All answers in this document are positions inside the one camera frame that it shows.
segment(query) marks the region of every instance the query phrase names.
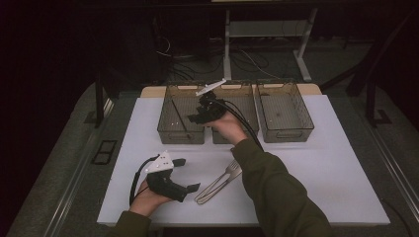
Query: floor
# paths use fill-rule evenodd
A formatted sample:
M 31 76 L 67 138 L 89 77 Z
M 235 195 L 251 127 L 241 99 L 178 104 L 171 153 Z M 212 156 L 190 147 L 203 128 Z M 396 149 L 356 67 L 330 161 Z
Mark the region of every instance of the floor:
M 304 60 L 312 83 L 321 85 L 356 65 L 370 48 L 369 44 L 350 44 L 344 49 L 343 43 L 342 39 L 309 42 Z M 280 77 L 304 83 L 292 56 L 292 50 L 298 44 L 298 39 L 234 41 L 231 44 L 233 79 Z M 175 59 L 165 60 L 167 80 L 222 78 L 222 45 L 219 39 L 212 40 L 205 56 L 181 51 Z M 329 97 L 362 167 L 377 195 L 382 198 L 391 223 L 376 227 L 335 226 L 335 236 L 419 236 L 419 219 L 411 211 L 402 187 L 394 181 L 384 162 L 385 157 L 392 156 L 412 189 L 419 191 L 419 133 L 381 90 L 377 92 L 377 110 L 385 111 L 391 123 L 371 128 L 364 117 L 365 93 L 355 98 L 345 93 L 350 79 L 323 91 L 323 94 Z M 94 85 L 86 89 L 8 236 L 106 235 L 109 228 L 96 223 L 96 219 L 138 95 L 139 92 L 135 91 L 122 92 L 117 100 L 108 104 L 104 122 L 95 128 L 88 120 L 95 111 Z M 377 142 L 377 136 L 384 146 Z M 108 165 L 91 164 L 102 140 L 117 142 L 111 162 Z M 167 228 L 159 234 L 263 236 L 259 228 Z

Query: person's right hand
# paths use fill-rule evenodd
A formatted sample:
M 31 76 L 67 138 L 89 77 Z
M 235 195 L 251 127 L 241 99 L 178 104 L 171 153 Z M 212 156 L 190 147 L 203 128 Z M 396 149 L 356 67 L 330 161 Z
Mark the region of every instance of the person's right hand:
M 204 126 L 214 127 L 233 145 L 247 138 L 240 121 L 230 112 L 226 112 L 220 119 L 205 123 Z

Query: hand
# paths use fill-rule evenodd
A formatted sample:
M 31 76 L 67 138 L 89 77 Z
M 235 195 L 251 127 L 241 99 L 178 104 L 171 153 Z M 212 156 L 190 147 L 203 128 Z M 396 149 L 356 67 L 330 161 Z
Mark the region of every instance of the hand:
M 204 125 L 216 128 L 233 145 L 247 138 L 240 121 L 230 112 L 226 112 L 220 119 L 207 122 Z
M 144 180 L 138 189 L 138 194 L 132 202 L 129 211 L 149 217 L 154 210 L 163 203 L 172 199 L 158 195 L 150 190 L 147 182 Z

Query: metal rail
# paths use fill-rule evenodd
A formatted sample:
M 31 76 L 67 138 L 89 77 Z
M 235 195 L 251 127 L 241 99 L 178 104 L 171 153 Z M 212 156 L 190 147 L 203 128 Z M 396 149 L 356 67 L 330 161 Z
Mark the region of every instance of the metal rail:
M 407 205 L 412 211 L 413 215 L 416 218 L 416 221 L 419 223 L 419 197 L 416 194 L 415 190 L 411 186 L 409 180 L 404 175 L 400 166 L 398 165 L 395 157 L 392 155 L 391 151 L 388 149 L 388 146 L 385 144 L 382 136 L 378 132 L 378 128 L 372 127 L 368 119 L 364 115 L 359 116 L 362 119 L 364 126 L 368 129 L 370 135 L 372 136 L 377 148 L 380 152 L 380 157 L 386 168 L 388 169 L 392 179 L 396 183 L 398 189 L 400 190 L 403 198 L 406 200 Z
M 58 236 L 59 231 L 65 221 L 65 217 L 67 216 L 67 213 L 70 210 L 73 200 L 83 180 L 86 166 L 90 162 L 92 157 L 91 154 L 99 145 L 102 132 L 107 123 L 107 118 L 111 113 L 113 107 L 114 103 L 110 99 L 108 99 L 104 106 L 104 119 L 101 122 L 101 125 L 95 130 L 93 130 L 93 132 L 90 134 L 90 137 L 86 143 L 86 146 L 84 147 L 83 153 L 80 157 L 80 161 L 77 164 L 73 176 L 71 177 L 70 182 L 68 183 L 64 191 L 64 194 L 59 200 L 55 213 L 53 214 L 53 217 L 49 222 L 45 233 L 43 234 L 44 237 Z

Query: clear bin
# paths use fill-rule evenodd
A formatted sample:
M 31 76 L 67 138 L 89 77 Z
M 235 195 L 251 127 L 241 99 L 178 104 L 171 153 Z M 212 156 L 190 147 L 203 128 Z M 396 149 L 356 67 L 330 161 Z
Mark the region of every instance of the clear bin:
M 205 128 L 188 119 L 189 115 L 197 113 L 200 97 L 196 92 L 204 86 L 200 82 L 171 82 L 167 85 L 157 127 L 163 144 L 204 144 Z
M 304 142 L 314 124 L 294 83 L 257 80 L 256 104 L 266 143 Z
M 252 127 L 255 134 L 258 134 L 259 124 L 256 114 L 255 100 L 253 96 L 252 83 L 250 81 L 230 80 L 212 90 L 217 99 L 224 99 L 229 107 L 238 114 L 242 114 Z M 244 132 L 251 137 L 249 130 L 243 126 Z M 212 142 L 214 144 L 228 144 L 228 140 L 219 134 L 216 129 L 212 129 Z

